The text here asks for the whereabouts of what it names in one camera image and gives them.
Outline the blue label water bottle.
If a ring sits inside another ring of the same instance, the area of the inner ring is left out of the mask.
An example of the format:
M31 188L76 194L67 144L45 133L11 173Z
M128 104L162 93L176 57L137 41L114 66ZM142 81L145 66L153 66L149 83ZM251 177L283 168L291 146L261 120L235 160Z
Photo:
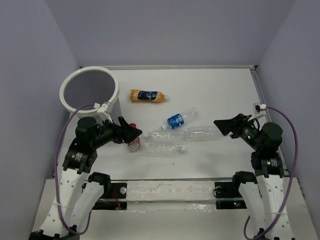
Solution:
M198 110L195 107L190 107L187 110L169 117L164 124L161 125L162 130L174 130L183 125L192 123L199 116Z

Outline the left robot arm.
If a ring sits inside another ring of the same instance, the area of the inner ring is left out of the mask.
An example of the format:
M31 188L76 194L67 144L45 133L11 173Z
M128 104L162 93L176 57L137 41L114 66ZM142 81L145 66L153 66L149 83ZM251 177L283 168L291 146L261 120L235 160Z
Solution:
M55 199L43 224L29 239L78 240L88 230L93 207L111 191L109 175L91 172L98 148L109 142L129 144L143 133L122 116L118 120L119 124L107 120L98 124L93 117L78 120L61 175L54 179Z

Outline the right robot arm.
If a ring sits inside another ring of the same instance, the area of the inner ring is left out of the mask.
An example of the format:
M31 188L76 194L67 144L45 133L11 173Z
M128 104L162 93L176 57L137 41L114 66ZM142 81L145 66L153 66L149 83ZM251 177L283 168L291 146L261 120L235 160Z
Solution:
M247 240L311 240L311 227L302 220L291 223L286 203L293 184L285 176L278 149L282 128L273 122L255 126L253 115L238 114L231 119L214 120L224 136L242 139L252 149L252 171L237 171L230 190L244 200L249 216L243 234Z

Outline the orange juice bottle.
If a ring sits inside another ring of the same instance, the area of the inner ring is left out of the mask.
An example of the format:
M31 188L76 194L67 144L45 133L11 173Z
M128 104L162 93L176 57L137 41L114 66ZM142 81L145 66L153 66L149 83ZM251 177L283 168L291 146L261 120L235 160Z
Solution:
M131 89L129 92L130 101L133 103L155 103L160 104L168 102L170 97L160 91L145 91L140 89Z

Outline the red cap milk bottle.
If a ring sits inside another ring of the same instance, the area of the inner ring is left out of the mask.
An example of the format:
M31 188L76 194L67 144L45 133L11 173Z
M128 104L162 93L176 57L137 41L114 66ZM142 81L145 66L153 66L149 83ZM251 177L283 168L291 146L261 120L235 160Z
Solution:
M141 144L141 140L140 140L140 137L138 136L134 141L130 142L127 145L127 148L130 152L135 152L139 150L140 144Z

